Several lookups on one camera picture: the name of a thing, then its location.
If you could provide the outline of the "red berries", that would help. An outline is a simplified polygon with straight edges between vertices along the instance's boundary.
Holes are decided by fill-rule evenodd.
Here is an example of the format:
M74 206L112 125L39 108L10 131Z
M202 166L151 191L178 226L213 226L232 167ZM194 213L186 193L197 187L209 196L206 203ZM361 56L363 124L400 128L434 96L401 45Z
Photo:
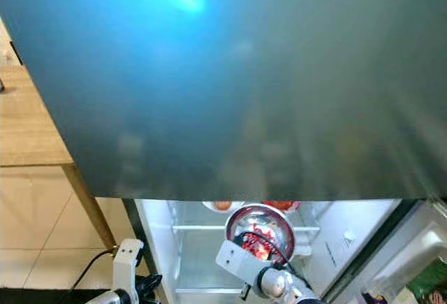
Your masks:
M248 250L257 259L275 260L281 254L277 246L277 234L272 229L252 225L249 230L243 231L239 235L240 247Z

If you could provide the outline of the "stainless steel bowl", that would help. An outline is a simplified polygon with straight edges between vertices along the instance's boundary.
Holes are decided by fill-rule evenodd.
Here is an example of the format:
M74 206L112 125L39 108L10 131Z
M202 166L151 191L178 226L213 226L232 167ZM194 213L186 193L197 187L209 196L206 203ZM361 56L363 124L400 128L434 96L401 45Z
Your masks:
M296 238L293 225L284 213L272 206L261 203L243 205L234 211L226 221L226 240L240 246L239 235L249 230L252 225L272 229L277 234L277 246L281 256L271 261L273 263L288 263L293 258Z

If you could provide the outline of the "wooden table leg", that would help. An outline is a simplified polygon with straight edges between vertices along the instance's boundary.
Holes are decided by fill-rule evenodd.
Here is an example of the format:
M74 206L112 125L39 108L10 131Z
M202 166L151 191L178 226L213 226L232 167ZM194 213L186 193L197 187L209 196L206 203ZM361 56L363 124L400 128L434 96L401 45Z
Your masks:
M60 167L63 170L66 179L73 187L74 195L77 196L80 205L86 212L87 218L89 218L89 221L102 241L103 246L106 249L115 252L117 245L114 234L109 227L108 221L106 220L98 201L89 194L86 183L76 164L62 164Z

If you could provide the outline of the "white bowl with egg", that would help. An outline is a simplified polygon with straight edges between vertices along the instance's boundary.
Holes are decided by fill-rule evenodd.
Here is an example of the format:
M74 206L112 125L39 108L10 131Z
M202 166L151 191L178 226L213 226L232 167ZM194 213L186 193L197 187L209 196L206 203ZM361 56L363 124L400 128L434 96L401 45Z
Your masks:
M217 214L230 214L245 205L244 201L202 201L202 205L205 206L211 212L217 212Z

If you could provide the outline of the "black floor mat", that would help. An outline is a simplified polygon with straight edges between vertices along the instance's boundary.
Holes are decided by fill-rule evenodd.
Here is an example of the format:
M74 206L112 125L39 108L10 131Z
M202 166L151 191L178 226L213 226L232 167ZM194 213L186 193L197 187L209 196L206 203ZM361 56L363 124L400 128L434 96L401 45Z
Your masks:
M105 290L43 290L0 288L0 304L84 304Z

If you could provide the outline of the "red food dish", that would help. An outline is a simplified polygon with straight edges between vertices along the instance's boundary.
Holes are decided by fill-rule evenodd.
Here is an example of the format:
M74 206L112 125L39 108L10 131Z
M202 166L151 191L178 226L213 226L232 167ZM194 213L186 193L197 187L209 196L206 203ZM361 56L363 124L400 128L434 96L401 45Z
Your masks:
M290 214L291 212L296 212L300 209L300 201L261 201L262 204L272 206L272 208L278 211L285 212L285 214Z

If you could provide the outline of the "purple food package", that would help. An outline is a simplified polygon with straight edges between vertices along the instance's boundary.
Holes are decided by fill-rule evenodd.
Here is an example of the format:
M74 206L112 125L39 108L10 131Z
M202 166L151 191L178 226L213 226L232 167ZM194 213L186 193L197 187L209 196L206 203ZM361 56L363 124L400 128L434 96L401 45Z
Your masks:
M389 304L388 298L382 294L362 292L360 297L363 304Z

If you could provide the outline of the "green food package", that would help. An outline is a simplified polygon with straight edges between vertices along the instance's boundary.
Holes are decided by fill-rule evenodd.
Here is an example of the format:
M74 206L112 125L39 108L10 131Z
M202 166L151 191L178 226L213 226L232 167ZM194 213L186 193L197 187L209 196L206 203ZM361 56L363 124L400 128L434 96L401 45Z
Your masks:
M418 304L447 304L447 263L434 260L406 287Z

